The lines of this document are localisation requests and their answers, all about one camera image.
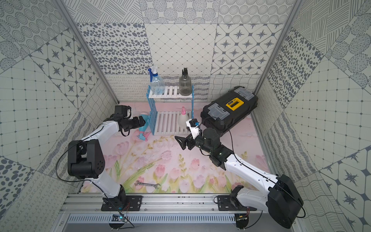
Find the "clear spray bottle blue nozzle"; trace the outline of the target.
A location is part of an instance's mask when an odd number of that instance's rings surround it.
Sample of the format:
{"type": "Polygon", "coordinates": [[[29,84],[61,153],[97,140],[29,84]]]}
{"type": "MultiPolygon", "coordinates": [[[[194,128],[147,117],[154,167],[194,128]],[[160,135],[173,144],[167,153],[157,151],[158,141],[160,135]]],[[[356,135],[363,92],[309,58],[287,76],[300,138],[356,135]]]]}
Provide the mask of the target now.
{"type": "Polygon", "coordinates": [[[165,92],[164,80],[158,75],[158,67],[152,66],[148,69],[150,74],[150,87],[155,95],[162,95],[165,92]]]}

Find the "smoky grey spray bottle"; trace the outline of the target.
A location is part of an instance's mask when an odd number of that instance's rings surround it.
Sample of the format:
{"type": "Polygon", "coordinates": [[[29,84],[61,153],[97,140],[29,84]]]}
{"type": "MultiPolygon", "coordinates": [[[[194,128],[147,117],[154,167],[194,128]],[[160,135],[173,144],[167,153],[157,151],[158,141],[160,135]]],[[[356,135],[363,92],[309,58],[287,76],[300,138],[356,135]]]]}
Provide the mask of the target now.
{"type": "Polygon", "coordinates": [[[182,75],[179,78],[179,93],[182,96],[188,96],[192,94],[191,78],[188,75],[187,68],[182,70],[182,75]]]}

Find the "teal spray bottle pink nozzle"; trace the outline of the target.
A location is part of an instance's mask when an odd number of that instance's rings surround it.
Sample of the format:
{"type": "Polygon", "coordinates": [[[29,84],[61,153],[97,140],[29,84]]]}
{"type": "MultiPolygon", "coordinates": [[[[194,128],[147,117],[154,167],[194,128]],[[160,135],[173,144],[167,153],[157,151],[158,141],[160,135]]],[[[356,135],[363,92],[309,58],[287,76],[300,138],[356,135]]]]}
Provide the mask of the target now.
{"type": "Polygon", "coordinates": [[[142,140],[142,141],[148,141],[148,137],[149,137],[149,132],[146,132],[148,126],[149,126],[149,115],[147,113],[142,113],[140,114],[140,116],[143,117],[143,119],[145,120],[145,125],[140,127],[138,132],[139,134],[137,135],[137,138],[142,140]]]}

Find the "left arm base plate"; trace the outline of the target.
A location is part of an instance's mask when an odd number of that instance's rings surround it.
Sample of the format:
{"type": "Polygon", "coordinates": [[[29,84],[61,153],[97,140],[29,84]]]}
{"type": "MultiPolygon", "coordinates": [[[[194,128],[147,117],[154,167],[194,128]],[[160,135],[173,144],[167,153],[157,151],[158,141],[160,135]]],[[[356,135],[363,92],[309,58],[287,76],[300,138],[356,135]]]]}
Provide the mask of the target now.
{"type": "Polygon", "coordinates": [[[101,211],[140,211],[142,200],[142,195],[125,196],[123,200],[103,197],[101,211]]]}

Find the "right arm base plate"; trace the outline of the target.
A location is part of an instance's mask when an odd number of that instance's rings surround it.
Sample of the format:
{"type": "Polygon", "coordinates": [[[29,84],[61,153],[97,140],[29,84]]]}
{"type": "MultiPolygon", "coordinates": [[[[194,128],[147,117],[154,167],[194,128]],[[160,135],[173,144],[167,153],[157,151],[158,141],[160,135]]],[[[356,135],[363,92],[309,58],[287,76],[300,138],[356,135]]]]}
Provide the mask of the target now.
{"type": "Polygon", "coordinates": [[[248,211],[248,207],[239,203],[236,197],[229,195],[217,195],[214,203],[217,204],[219,211],[248,211]]]}

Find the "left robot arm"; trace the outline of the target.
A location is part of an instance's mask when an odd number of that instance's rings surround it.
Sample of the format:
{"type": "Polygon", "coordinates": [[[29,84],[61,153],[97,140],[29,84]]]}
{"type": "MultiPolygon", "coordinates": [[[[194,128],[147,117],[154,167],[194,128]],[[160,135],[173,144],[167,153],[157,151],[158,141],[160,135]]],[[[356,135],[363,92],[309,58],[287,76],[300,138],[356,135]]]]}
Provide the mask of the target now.
{"type": "Polygon", "coordinates": [[[142,116],[132,117],[131,107],[115,106],[115,112],[105,119],[95,131],[68,145],[68,174],[82,181],[90,181],[103,195],[103,201],[116,207],[127,204],[124,187],[116,183],[105,171],[105,159],[101,146],[117,132],[129,133],[146,125],[142,116]]]}

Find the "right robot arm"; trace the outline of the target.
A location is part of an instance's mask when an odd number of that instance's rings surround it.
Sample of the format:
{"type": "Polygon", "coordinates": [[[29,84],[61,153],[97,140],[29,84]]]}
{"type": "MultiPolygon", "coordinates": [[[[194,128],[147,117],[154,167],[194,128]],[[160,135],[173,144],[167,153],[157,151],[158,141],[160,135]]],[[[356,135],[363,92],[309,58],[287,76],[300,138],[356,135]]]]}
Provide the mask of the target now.
{"type": "Polygon", "coordinates": [[[230,198],[237,207],[253,207],[268,212],[275,222],[286,229],[291,228],[303,210],[303,200],[290,177],[269,174],[246,162],[220,142],[220,136],[214,129],[191,128],[191,134],[187,137],[175,136],[175,140],[183,150],[199,148],[207,152],[215,166],[241,177],[257,189],[253,192],[241,185],[233,189],[230,198]]]}

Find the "white spray bottle pink nozzle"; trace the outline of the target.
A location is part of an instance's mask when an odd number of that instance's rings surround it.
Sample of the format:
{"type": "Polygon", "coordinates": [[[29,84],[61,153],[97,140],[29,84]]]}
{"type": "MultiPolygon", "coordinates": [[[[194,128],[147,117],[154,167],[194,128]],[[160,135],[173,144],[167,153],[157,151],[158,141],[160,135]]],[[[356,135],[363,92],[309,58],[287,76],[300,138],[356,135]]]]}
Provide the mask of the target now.
{"type": "Polygon", "coordinates": [[[183,106],[182,110],[181,110],[181,113],[178,117],[178,126],[180,128],[186,129],[187,128],[186,122],[188,120],[189,120],[189,116],[187,114],[187,111],[186,111],[185,107],[183,106]]]}

